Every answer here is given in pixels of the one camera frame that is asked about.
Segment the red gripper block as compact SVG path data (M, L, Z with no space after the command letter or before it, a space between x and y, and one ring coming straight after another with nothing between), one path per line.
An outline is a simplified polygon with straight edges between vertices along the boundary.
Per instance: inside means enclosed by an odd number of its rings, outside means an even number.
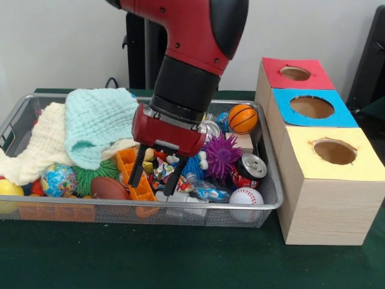
M180 155L179 162L170 175L164 188L165 196L172 196L179 182L181 173L188 162L188 157L196 155L206 141L207 126L203 123L193 125L167 117L146 104L139 104L132 124L132 135L141 143L135 159L129 182L131 187L138 187L143 174L143 161L147 147L160 147Z

